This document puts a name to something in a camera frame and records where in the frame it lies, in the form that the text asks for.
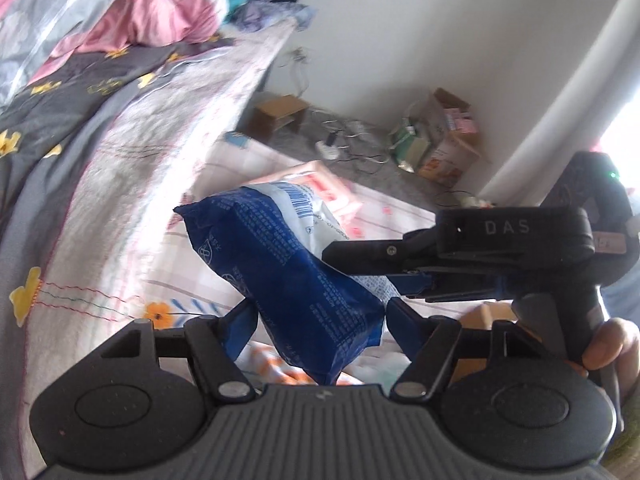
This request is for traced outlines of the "person right hand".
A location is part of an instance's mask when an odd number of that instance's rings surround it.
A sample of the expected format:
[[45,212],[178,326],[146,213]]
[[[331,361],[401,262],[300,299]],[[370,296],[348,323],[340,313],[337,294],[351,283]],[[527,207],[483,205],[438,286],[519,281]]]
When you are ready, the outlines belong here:
[[620,390],[620,406],[624,406],[639,381],[639,327],[624,318],[610,318],[592,336],[582,357],[577,362],[566,362],[584,377],[613,365]]

